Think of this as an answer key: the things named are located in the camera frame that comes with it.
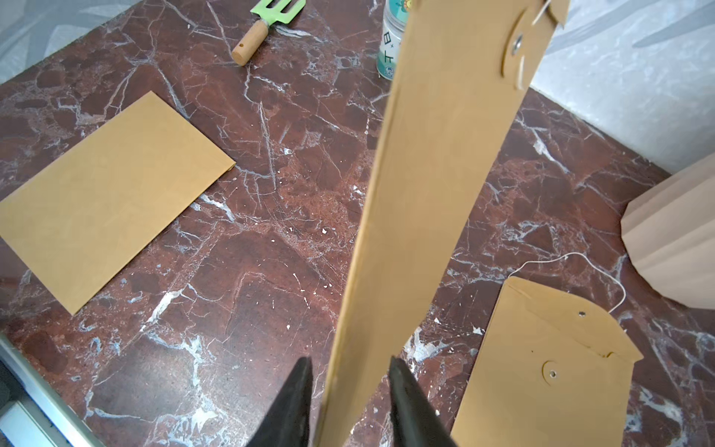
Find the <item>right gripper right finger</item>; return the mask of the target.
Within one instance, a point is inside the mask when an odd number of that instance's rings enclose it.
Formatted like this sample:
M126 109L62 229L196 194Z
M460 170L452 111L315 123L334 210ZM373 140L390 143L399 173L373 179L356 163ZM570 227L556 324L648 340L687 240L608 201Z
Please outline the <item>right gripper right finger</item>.
M391 358L388 381L395 446L456 447L403 359Z

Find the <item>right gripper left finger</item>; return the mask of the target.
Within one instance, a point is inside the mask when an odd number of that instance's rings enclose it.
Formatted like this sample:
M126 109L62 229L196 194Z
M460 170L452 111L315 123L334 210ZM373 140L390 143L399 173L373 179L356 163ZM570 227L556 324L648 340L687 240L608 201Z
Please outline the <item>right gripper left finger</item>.
M312 361L309 357L301 357L247 447L309 445L312 393Z

